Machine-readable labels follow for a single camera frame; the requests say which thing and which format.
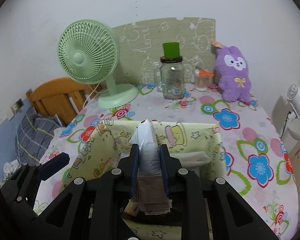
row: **cotton swab container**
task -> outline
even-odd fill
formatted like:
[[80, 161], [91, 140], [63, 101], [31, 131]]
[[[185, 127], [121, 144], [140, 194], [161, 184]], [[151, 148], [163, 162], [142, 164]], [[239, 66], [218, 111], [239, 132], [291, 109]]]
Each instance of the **cotton swab container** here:
[[212, 83], [214, 74], [206, 70], [195, 69], [194, 88], [198, 91], [206, 91], [208, 85]]

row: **electric fan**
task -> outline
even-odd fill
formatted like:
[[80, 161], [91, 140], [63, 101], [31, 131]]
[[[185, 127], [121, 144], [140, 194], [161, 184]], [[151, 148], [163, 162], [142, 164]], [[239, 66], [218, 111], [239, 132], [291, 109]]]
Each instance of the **electric fan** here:
[[112, 29], [103, 23], [80, 20], [70, 24], [60, 37], [58, 59], [63, 70], [79, 83], [106, 81], [108, 90], [98, 98], [102, 108], [122, 106], [138, 95], [135, 86], [114, 82], [119, 45]]
[[288, 130], [295, 140], [300, 141], [300, 88], [291, 85], [286, 92], [286, 98], [296, 114], [296, 118], [288, 124]]

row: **stuffed animal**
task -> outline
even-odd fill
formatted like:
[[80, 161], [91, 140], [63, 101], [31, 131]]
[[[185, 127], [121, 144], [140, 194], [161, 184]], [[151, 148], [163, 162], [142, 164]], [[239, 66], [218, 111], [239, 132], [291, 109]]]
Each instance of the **stuffed animal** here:
[[219, 87], [223, 90], [222, 99], [227, 102], [251, 101], [251, 82], [248, 77], [248, 64], [237, 47], [217, 49], [216, 70], [220, 74]]

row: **wooden bed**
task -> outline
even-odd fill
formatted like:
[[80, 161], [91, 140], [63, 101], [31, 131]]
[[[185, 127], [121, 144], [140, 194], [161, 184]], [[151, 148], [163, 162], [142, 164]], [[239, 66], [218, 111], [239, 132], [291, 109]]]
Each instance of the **wooden bed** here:
[[57, 114], [66, 124], [69, 124], [77, 116], [69, 98], [72, 98], [77, 109], [81, 111], [86, 100], [84, 91], [89, 95], [95, 87], [96, 85], [77, 83], [71, 78], [59, 78], [40, 85], [32, 93], [27, 92], [26, 96], [30, 104], [43, 115]]

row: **white wall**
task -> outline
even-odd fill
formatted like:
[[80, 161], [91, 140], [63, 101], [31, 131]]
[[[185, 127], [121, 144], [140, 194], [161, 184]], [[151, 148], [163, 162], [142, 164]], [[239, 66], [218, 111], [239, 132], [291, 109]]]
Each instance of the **white wall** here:
[[0, 9], [0, 123], [29, 88], [65, 76], [56, 51], [71, 22], [115, 27], [162, 17], [215, 18], [217, 40], [241, 49], [252, 93], [281, 130], [289, 108], [280, 95], [292, 82], [300, 86], [300, 12], [292, 0], [7, 0]]

